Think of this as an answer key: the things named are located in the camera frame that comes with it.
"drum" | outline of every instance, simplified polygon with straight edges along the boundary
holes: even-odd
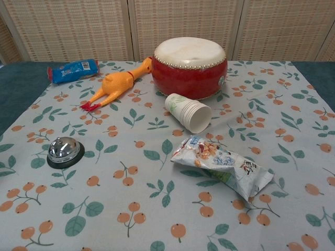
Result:
[[[219,44],[202,38],[172,38],[155,49],[152,77],[165,95],[204,99],[222,88],[227,67],[225,51]]]

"crumpled snack bag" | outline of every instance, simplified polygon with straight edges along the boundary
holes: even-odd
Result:
[[[209,170],[246,201],[264,188],[274,175],[255,162],[196,136],[184,140],[171,161]]]

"drum head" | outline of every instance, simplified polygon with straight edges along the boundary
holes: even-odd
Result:
[[[163,64],[181,69],[203,69],[224,61],[225,51],[216,42],[192,37],[172,38],[162,42],[154,57]]]

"blue snack bag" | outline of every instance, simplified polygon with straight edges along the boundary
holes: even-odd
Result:
[[[99,72],[94,59],[74,61],[56,69],[47,68],[48,79],[55,84],[88,78]]]

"silver bell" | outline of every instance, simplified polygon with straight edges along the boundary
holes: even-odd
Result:
[[[77,140],[70,137],[58,137],[50,144],[47,161],[52,168],[68,168],[77,163],[84,153],[84,146]]]

